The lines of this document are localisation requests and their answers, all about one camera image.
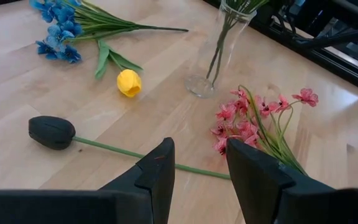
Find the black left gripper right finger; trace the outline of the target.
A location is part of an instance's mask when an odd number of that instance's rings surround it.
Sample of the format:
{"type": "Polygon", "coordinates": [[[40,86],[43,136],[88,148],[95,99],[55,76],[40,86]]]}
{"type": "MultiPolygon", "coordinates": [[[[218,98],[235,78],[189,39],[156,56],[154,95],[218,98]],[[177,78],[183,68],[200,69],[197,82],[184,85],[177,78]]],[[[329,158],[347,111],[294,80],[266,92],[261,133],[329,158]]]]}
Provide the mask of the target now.
{"type": "Polygon", "coordinates": [[[226,159],[246,224],[329,222],[332,187],[236,139],[227,141],[226,159]]]}

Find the pink artificial flower bunch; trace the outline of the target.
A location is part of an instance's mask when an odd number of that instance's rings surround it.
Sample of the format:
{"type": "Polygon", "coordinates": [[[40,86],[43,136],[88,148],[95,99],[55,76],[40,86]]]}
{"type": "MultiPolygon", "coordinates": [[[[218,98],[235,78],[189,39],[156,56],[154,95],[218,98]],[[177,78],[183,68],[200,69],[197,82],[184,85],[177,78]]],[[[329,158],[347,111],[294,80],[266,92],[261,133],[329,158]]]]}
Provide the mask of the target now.
{"type": "Polygon", "coordinates": [[[287,143],[285,133],[295,112],[294,106],[315,107],[319,103],[318,95],[310,88],[302,88],[298,94],[291,96],[292,101],[283,95],[275,101],[267,101],[243,85],[231,94],[237,98],[219,105],[216,126],[210,129],[216,137],[215,150],[225,156],[226,141],[236,139],[306,174],[287,143]]]}

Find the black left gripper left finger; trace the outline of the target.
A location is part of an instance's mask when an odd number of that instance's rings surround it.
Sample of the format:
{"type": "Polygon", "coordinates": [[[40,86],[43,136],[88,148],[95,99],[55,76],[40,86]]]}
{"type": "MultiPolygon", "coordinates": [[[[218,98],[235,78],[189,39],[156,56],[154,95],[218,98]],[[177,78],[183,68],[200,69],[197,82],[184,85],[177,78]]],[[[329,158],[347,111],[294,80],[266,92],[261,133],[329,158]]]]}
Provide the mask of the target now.
{"type": "Polygon", "coordinates": [[[101,190],[114,193],[114,224],[167,224],[175,183],[175,143],[163,141],[101,190]]]}

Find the black aluminium table frame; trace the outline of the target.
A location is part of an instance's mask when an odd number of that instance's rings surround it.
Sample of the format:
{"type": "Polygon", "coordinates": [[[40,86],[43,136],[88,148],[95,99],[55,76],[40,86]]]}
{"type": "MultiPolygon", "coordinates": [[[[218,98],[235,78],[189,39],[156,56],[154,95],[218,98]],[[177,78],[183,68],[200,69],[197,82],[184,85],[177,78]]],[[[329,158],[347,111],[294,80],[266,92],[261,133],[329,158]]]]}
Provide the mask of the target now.
{"type": "Polygon", "coordinates": [[[264,0],[250,26],[358,87],[358,0],[264,0]]]}

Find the black artificial tulip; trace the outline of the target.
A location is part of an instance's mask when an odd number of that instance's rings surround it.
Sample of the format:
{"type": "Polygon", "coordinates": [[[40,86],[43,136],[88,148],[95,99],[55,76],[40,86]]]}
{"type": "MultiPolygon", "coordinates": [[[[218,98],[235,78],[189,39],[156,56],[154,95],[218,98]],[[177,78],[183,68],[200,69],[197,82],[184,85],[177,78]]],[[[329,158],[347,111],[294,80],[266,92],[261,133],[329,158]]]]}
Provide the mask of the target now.
{"type": "Polygon", "coordinates": [[[76,129],[74,125],[66,119],[55,116],[36,116],[28,121],[29,136],[41,145],[61,151],[68,148],[73,141],[87,144],[123,155],[142,159],[142,154],[120,149],[118,147],[109,146],[89,139],[76,137],[76,129]]]}

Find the yellow artificial tulip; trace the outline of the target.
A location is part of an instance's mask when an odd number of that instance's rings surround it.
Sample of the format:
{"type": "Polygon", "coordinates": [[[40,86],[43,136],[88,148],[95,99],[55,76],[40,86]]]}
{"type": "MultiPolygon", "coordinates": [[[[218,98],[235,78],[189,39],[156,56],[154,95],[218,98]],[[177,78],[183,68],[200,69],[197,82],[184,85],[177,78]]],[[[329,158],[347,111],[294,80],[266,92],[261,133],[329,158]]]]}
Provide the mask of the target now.
{"type": "Polygon", "coordinates": [[[142,80],[138,73],[143,71],[143,68],[117,53],[103,40],[97,40],[97,43],[99,57],[94,74],[95,79],[101,79],[104,76],[110,60],[120,69],[116,82],[118,90],[129,98],[135,97],[142,90],[142,80]]]}

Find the clear glass vase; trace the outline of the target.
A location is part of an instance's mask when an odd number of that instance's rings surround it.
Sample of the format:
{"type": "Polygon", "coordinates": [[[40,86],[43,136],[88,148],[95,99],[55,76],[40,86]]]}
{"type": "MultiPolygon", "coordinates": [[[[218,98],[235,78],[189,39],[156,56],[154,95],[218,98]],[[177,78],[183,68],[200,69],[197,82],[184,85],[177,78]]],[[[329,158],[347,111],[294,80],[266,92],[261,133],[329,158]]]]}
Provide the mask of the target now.
{"type": "Polygon", "coordinates": [[[192,92],[194,95],[200,97],[200,98],[209,98],[213,96],[219,87],[219,84],[225,74],[227,73],[227,70],[229,68],[229,63],[223,73],[220,73],[218,80],[216,82],[216,86],[212,87],[211,82],[206,79],[206,74],[208,72],[208,68],[211,62],[211,59],[214,55],[214,51],[216,49],[216,40],[217,40],[217,30],[220,28],[220,23],[218,21],[219,16],[219,9],[218,14],[216,17],[216,20],[214,21],[213,28],[211,32],[209,33],[208,38],[206,39],[205,43],[200,47],[198,54],[191,62],[191,67],[186,74],[184,79],[185,87],[188,91],[192,92]]]}

